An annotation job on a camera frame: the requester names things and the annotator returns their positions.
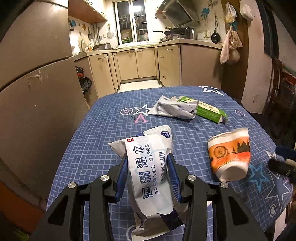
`blue checkered tablecloth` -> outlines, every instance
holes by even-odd
[[[161,95],[171,98],[185,95],[223,109],[229,116],[227,124],[216,124],[200,116],[180,120],[147,115],[149,108]],[[79,185],[92,182],[109,168],[120,163],[107,143],[134,136],[147,129],[169,125],[173,135],[173,154],[178,164],[185,165],[207,183],[217,184],[211,171],[207,140],[219,133],[239,127],[249,129],[251,161],[246,178],[230,182],[243,199],[261,228],[266,230],[282,213],[292,195],[292,185],[286,178],[267,169],[270,157],[275,155],[275,144],[249,113],[222,91],[207,87],[165,87],[116,93],[99,99],[75,132],[54,178],[48,207],[69,182]],[[131,240],[135,228],[133,210],[127,189],[118,204],[110,204],[114,240]],[[89,240],[86,202],[83,238]],[[181,241],[184,225],[153,240]],[[213,212],[208,207],[207,240],[213,240]]]

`metal screw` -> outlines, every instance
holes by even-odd
[[[220,183],[220,185],[223,188],[228,188],[229,187],[228,183],[225,183],[225,182]]]
[[[195,181],[195,180],[196,180],[196,176],[194,176],[194,175],[189,175],[189,176],[187,177],[187,179],[188,179],[189,181]]]
[[[76,187],[76,183],[71,182],[68,184],[68,188],[74,188],[74,187]]]
[[[108,179],[109,179],[109,176],[108,175],[101,176],[101,180],[102,181],[107,181]]]

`countertop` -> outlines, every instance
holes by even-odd
[[[79,60],[84,57],[96,55],[96,54],[104,54],[104,53],[117,53],[117,52],[122,52],[122,51],[127,51],[127,50],[132,50],[132,49],[141,49],[141,48],[154,48],[154,47],[161,47],[161,46],[166,46],[166,45],[175,45],[175,44],[189,44],[189,45],[197,45],[197,46],[204,46],[204,47],[209,47],[209,48],[215,48],[215,49],[222,49],[222,45],[220,44],[214,44],[214,43],[209,43],[201,40],[194,40],[194,39],[173,39],[169,40],[163,43],[151,43],[151,44],[140,44],[140,45],[133,45],[133,46],[124,46],[124,47],[118,47],[116,49],[112,50],[95,50],[95,51],[88,51],[84,53],[80,53],[78,55],[75,55],[72,57],[74,61]]]

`paper cup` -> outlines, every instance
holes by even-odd
[[[207,141],[211,167],[221,182],[246,177],[251,158],[247,128],[219,134]]]

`window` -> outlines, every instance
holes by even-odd
[[[144,0],[114,3],[119,45],[148,41]]]

